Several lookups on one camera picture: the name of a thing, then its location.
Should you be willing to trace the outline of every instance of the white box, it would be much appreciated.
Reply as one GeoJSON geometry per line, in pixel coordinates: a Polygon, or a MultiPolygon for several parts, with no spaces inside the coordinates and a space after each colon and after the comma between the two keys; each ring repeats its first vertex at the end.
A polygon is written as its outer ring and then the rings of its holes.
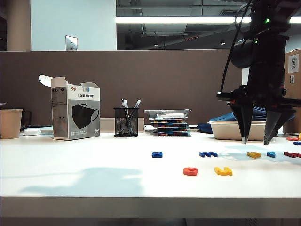
{"type": "Polygon", "coordinates": [[[65,77],[51,79],[54,139],[99,136],[100,88],[86,82],[69,84],[65,77]]]}
{"type": "MultiPolygon", "coordinates": [[[[218,140],[241,140],[237,121],[210,121],[212,132],[218,140]]],[[[252,121],[248,140],[263,141],[265,121],[252,121]]]]}

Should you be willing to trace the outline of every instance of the cardboard box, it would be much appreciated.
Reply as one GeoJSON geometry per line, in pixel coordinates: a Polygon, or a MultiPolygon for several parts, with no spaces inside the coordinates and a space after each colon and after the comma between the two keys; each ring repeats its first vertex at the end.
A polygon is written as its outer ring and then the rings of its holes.
{"type": "MultiPolygon", "coordinates": [[[[285,54],[285,98],[301,99],[301,49],[293,50],[285,54]]],[[[284,133],[301,132],[301,109],[295,108],[295,118],[283,125],[284,133]]]]}
{"type": "Polygon", "coordinates": [[[99,136],[100,88],[92,83],[69,84],[65,77],[51,79],[54,139],[99,136]]]}

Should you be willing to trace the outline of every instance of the plastic storage box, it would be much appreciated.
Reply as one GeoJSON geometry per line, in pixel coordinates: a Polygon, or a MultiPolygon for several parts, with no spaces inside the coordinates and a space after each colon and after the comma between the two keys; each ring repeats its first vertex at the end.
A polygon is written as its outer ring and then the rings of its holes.
{"type": "Polygon", "coordinates": [[[186,119],[188,118],[189,109],[184,110],[144,110],[149,114],[149,119],[186,119]]]}
{"type": "MultiPolygon", "coordinates": [[[[210,121],[212,132],[218,140],[241,140],[237,121],[210,121]]],[[[265,121],[252,121],[249,139],[263,141],[265,121]]]]}

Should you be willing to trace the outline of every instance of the white tray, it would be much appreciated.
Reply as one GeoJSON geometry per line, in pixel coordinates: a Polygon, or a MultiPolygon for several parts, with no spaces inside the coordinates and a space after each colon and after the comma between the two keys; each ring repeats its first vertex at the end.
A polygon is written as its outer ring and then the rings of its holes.
{"type": "MultiPolygon", "coordinates": [[[[241,140],[237,121],[210,121],[212,132],[218,140],[241,140]]],[[[252,121],[249,139],[263,141],[265,121],[252,121]]]]}

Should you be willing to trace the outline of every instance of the white wall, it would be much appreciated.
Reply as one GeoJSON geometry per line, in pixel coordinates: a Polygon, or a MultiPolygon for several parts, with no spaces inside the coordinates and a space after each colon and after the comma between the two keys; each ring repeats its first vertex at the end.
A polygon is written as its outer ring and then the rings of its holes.
{"type": "Polygon", "coordinates": [[[301,34],[290,37],[290,40],[286,42],[285,52],[287,53],[297,48],[301,48],[301,34]]]}
{"type": "Polygon", "coordinates": [[[116,50],[116,1],[31,0],[32,51],[66,50],[65,35],[78,50],[116,50]]]}

